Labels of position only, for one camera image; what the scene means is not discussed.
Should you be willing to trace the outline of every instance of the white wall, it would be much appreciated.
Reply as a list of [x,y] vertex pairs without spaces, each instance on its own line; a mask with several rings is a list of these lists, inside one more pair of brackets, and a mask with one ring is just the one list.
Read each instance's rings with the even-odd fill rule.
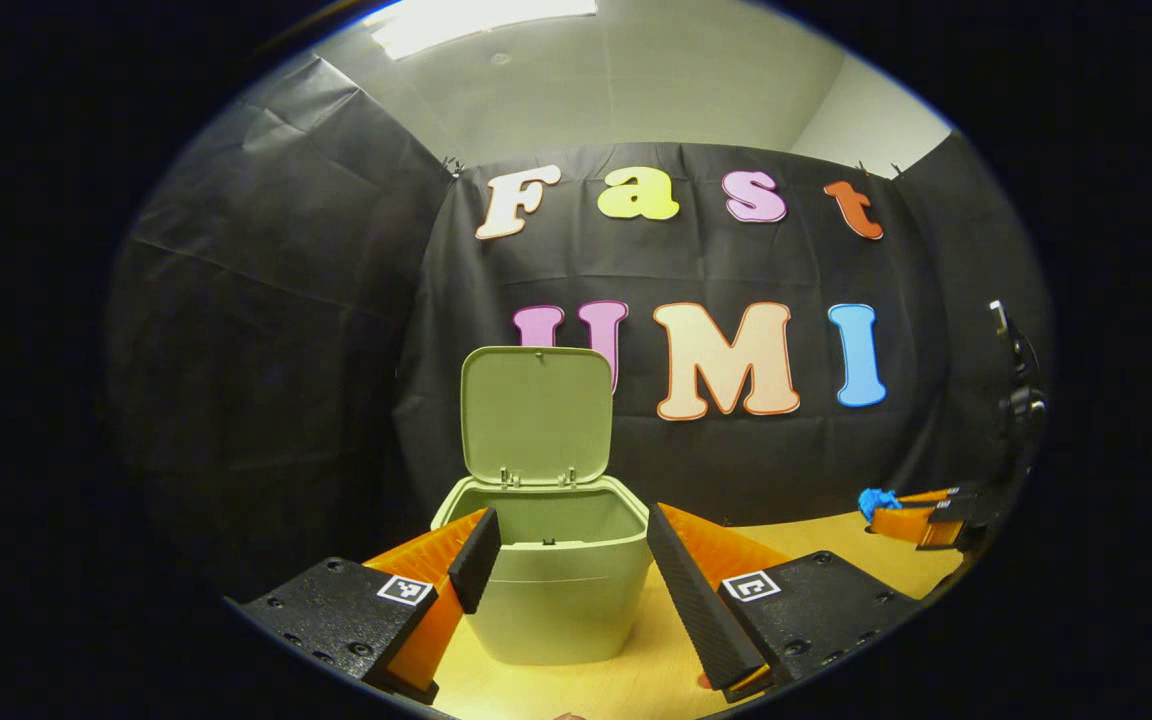
[[948,135],[950,127],[918,97],[847,54],[791,152],[851,167],[861,161],[870,173],[892,179],[893,162],[908,168]]

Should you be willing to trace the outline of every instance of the black fabric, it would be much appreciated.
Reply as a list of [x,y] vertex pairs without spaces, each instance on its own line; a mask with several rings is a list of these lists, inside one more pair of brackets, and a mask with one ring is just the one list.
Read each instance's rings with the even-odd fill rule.
[[[499,174],[555,164],[562,179],[544,187],[540,207],[513,236],[479,241],[486,182]],[[596,199],[605,174],[658,168],[673,181],[681,209],[664,220],[613,219]],[[721,181],[732,170],[763,170],[776,181],[787,215],[742,223],[728,213]],[[881,241],[851,232],[824,192],[847,181],[870,199]],[[467,475],[461,454],[461,363],[476,347],[517,344],[511,317],[522,306],[558,305],[566,319],[558,344],[585,347],[577,309],[623,301],[620,378],[614,397],[608,473],[644,502],[667,502],[725,524],[780,523],[855,510],[862,488],[886,486],[929,423],[942,392],[945,310],[924,240],[887,179],[782,152],[727,146],[634,143],[550,152],[463,172],[439,210],[420,268],[394,410],[419,511],[434,514]],[[698,420],[660,419],[666,397],[666,331],[652,318],[667,302],[699,302],[732,341],[745,306],[781,302],[794,414],[721,415],[710,401]],[[876,309],[879,378],[887,397],[844,407],[842,346],[829,306]],[[749,386],[742,391],[744,397]],[[702,397],[707,396],[704,384]]]
[[219,115],[119,256],[109,404],[151,520],[240,600],[374,550],[393,369],[449,174],[324,60]]
[[[1055,311],[1029,234],[986,164],[960,132],[893,182],[927,241],[943,297],[950,363],[937,418],[908,448],[893,488],[920,492],[996,479],[1007,444],[998,401],[1009,392],[1011,356],[995,334],[1000,300],[1038,357],[1034,381],[1056,377]],[[1060,238],[1038,238],[1052,242]]]

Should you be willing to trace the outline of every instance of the blue object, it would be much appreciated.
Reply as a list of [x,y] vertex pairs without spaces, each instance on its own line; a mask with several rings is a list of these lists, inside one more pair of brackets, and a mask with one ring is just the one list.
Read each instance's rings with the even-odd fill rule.
[[896,493],[882,491],[881,488],[865,488],[861,491],[861,500],[858,500],[861,506],[861,515],[865,516],[867,523],[873,523],[874,510],[879,507],[888,507],[888,509],[895,509],[900,507],[900,501],[896,500]]
[[887,397],[887,388],[878,381],[874,309],[869,305],[835,305],[829,309],[829,323],[838,325],[838,334],[842,336],[846,380],[838,392],[838,402],[847,407],[864,407],[882,401]]

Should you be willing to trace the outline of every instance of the green trash bin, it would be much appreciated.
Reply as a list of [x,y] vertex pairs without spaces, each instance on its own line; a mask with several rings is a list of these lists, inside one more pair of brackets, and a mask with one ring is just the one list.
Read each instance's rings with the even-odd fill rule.
[[468,624],[494,659],[570,665],[621,652],[652,553],[649,509],[607,469],[612,370],[593,350],[483,347],[461,370],[470,477],[430,528],[495,507],[499,556]]

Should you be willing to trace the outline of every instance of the orange letter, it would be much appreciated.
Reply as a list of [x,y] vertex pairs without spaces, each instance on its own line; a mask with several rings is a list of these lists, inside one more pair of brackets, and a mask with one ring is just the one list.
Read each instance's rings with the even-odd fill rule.
[[695,420],[708,410],[696,393],[696,373],[704,378],[723,415],[736,409],[746,376],[753,376],[753,388],[745,397],[746,414],[791,414],[799,407],[785,342],[788,306],[778,302],[746,306],[732,344],[708,311],[695,302],[661,305],[652,316],[669,339],[669,396],[657,406],[657,415],[666,420]]
[[491,179],[488,187],[492,188],[492,200],[488,200],[488,218],[473,236],[479,240],[492,240],[521,232],[524,222],[518,218],[518,206],[521,205],[528,213],[535,213],[536,209],[540,207],[540,192],[544,191],[536,181],[554,184],[559,177],[562,177],[562,170],[558,165],[545,165],[544,168]]
[[838,200],[838,209],[842,210],[842,219],[847,220],[847,227],[851,232],[859,234],[867,240],[878,240],[882,236],[882,226],[872,223],[865,217],[865,209],[869,209],[869,198],[851,189],[851,183],[838,181],[824,187],[824,192]]

